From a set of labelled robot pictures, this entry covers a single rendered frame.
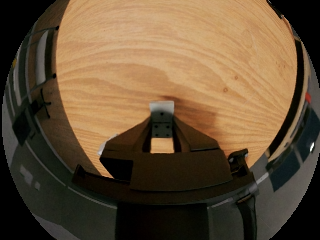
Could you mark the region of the white domino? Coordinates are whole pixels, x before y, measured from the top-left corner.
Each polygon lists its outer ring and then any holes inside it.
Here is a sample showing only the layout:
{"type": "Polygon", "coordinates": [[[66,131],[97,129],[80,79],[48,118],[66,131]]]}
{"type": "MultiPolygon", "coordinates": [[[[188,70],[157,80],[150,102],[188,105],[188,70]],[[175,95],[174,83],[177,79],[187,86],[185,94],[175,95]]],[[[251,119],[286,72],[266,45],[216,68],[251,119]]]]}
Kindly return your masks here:
{"type": "Polygon", "coordinates": [[[174,101],[150,101],[152,138],[172,138],[174,101]]]}

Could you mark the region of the grey rack of bins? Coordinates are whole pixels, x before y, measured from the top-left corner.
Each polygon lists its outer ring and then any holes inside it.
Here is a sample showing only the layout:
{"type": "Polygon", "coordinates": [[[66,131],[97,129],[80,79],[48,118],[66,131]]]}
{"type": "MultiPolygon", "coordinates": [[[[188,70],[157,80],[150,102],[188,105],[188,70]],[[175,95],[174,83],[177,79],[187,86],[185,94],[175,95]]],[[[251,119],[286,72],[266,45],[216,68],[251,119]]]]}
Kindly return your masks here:
{"type": "MultiPolygon", "coordinates": [[[[115,136],[117,136],[117,135],[119,135],[119,134],[116,133],[115,135],[113,135],[112,137],[110,137],[108,140],[110,140],[111,138],[113,138],[113,137],[115,137],[115,136]]],[[[108,140],[106,140],[106,141],[108,141],[108,140]]],[[[102,151],[103,151],[104,145],[106,144],[106,141],[100,145],[100,148],[99,148],[99,150],[98,150],[98,152],[97,152],[97,154],[98,154],[99,156],[101,156],[101,153],[102,153],[102,151]]]]}

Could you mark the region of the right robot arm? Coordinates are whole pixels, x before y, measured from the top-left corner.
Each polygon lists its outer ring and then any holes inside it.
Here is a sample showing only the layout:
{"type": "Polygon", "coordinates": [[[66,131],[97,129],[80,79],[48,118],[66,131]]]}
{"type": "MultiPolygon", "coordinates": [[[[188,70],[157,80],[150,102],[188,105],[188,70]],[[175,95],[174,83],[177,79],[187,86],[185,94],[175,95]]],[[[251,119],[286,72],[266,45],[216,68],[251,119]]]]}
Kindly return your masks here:
{"type": "Polygon", "coordinates": [[[282,16],[283,14],[281,14],[281,12],[269,1],[269,0],[266,0],[267,3],[269,4],[269,6],[274,10],[274,12],[277,14],[277,16],[282,19],[282,16]],[[280,15],[280,16],[279,16],[280,15]]]}

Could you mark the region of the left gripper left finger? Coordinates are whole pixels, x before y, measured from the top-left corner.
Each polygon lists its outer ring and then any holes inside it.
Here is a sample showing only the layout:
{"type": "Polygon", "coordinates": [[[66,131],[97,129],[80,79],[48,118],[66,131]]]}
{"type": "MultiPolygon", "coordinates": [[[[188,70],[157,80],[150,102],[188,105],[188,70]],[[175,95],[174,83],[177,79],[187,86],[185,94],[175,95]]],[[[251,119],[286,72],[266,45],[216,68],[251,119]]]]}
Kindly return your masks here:
{"type": "Polygon", "coordinates": [[[149,116],[138,125],[108,140],[103,150],[113,149],[141,152],[142,146],[142,152],[151,153],[152,131],[152,117],[149,116]]]}

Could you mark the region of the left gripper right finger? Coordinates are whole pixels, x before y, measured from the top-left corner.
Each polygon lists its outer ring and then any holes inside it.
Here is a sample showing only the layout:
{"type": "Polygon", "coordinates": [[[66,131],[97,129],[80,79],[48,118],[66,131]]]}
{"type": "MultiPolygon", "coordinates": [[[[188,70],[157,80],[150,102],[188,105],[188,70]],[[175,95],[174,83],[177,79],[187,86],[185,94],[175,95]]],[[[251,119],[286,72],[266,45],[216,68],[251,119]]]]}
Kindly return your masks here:
{"type": "Polygon", "coordinates": [[[172,142],[174,153],[221,149],[217,140],[183,123],[174,115],[172,116],[172,142]]]}

